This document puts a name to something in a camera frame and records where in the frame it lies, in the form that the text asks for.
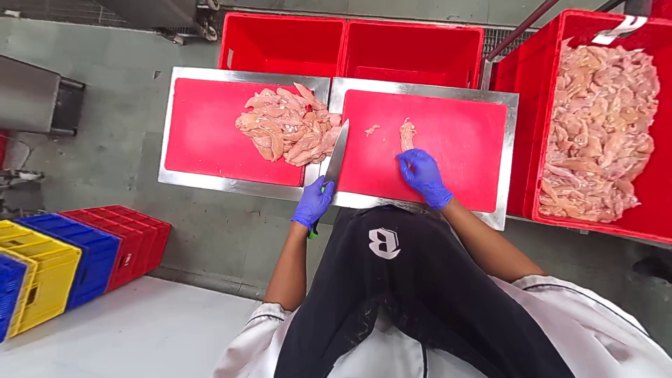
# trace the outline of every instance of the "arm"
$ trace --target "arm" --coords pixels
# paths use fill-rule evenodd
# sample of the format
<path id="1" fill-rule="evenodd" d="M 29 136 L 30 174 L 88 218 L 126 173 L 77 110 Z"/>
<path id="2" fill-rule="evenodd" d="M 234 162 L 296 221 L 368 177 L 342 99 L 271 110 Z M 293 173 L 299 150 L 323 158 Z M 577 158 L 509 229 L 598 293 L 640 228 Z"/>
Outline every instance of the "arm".
<path id="1" fill-rule="evenodd" d="M 488 227 L 455 198 L 441 209 L 460 241 L 484 272 L 507 282 L 538 274 L 546 276 L 523 252 Z"/>
<path id="2" fill-rule="evenodd" d="M 265 303 L 279 303 L 285 310 L 295 311 L 306 298 L 306 238 L 309 230 L 298 222 L 290 225 L 290 234 L 263 298 Z"/>
<path id="3" fill-rule="evenodd" d="M 448 223 L 484 272 L 507 282 L 531 274 L 546 275 L 523 252 L 464 208 L 444 186 L 434 158 L 420 149 L 397 156 L 406 182 L 441 211 Z"/>
<path id="4" fill-rule="evenodd" d="M 279 303 L 286 311 L 296 311 L 306 298 L 306 238 L 312 224 L 327 212 L 334 191 L 334 183 L 329 182 L 322 193 L 324 181 L 320 176 L 303 191 L 264 303 Z"/>

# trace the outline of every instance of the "red cutting board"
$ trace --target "red cutting board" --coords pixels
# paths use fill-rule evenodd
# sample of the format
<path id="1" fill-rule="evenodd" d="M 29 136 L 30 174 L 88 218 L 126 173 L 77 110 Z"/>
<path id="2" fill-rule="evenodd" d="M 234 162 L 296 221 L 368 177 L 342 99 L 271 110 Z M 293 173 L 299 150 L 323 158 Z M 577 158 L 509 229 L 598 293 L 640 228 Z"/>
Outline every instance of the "red cutting board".
<path id="1" fill-rule="evenodd" d="M 295 87 L 195 79 L 175 80 L 165 168 L 287 186 L 303 184 L 303 167 L 265 160 L 235 126 L 244 105 L 264 88 Z"/>
<path id="2" fill-rule="evenodd" d="M 472 211 L 491 213 L 497 203 L 507 106 L 488 102 L 349 90 L 343 119 L 350 129 L 338 190 L 423 202 L 403 180 L 399 127 L 415 125 L 416 148 L 436 159 L 444 184 Z M 380 128 L 366 136 L 374 124 Z"/>

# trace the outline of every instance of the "chicken scrap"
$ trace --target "chicken scrap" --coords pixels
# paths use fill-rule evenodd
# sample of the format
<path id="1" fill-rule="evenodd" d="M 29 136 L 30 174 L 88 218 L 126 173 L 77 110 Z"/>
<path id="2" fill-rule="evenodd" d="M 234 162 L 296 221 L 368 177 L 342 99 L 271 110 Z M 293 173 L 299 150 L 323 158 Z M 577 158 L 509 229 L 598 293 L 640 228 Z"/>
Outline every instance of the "chicken scrap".
<path id="1" fill-rule="evenodd" d="M 409 149 L 414 149 L 413 136 L 417 133 L 415 125 L 406 118 L 404 124 L 399 128 L 399 135 L 401 136 L 401 152 L 406 152 Z"/>
<path id="2" fill-rule="evenodd" d="M 609 223 L 639 205 L 632 181 L 653 152 L 648 128 L 660 81 L 641 50 L 562 44 L 546 164 L 543 215 Z"/>
<path id="3" fill-rule="evenodd" d="M 371 128 L 369 128 L 368 130 L 365 130 L 364 132 L 366 133 L 366 137 L 368 138 L 369 135 L 373 134 L 374 131 L 376 131 L 377 128 L 380 128 L 379 124 L 375 124 L 375 125 L 371 126 Z"/>
<path id="4" fill-rule="evenodd" d="M 252 111 L 236 119 L 236 128 L 252 140 L 264 159 L 284 157 L 300 167 L 331 156 L 341 132 L 341 115 L 329 113 L 308 88 L 294 86 L 301 96 L 284 88 L 255 93 L 245 104 Z"/>

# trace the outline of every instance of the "green knife handle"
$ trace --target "green knife handle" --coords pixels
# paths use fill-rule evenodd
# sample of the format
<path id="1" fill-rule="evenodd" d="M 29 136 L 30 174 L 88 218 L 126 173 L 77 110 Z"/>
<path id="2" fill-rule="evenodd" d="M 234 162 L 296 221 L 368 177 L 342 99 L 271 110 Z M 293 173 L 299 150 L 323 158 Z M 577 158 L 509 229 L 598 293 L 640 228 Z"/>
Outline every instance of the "green knife handle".
<path id="1" fill-rule="evenodd" d="M 325 187 L 322 187 L 322 193 L 325 192 Z M 310 233 L 308 234 L 308 240 L 313 240 L 318 236 L 317 233 L 317 223 L 319 223 L 320 219 L 318 218 L 315 223 L 312 224 L 312 227 L 310 228 Z"/>

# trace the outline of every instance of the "blue nitrile glove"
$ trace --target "blue nitrile glove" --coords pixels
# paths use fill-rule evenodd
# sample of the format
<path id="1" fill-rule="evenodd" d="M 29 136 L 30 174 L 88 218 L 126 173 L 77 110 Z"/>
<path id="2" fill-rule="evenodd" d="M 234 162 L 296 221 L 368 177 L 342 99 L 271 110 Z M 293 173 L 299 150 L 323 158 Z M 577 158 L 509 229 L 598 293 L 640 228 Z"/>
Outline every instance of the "blue nitrile glove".
<path id="1" fill-rule="evenodd" d="M 329 208 L 331 195 L 334 193 L 334 183 L 329 182 L 322 192 L 322 185 L 325 183 L 325 177 L 320 176 L 311 185 L 303 189 L 301 200 L 298 201 L 296 211 L 292 217 L 293 221 L 311 228 L 320 217 L 322 217 Z"/>
<path id="2" fill-rule="evenodd" d="M 453 194 L 441 181 L 441 172 L 436 160 L 421 149 L 409 149 L 396 156 L 404 180 L 422 194 L 431 207 L 442 209 L 453 198 Z"/>

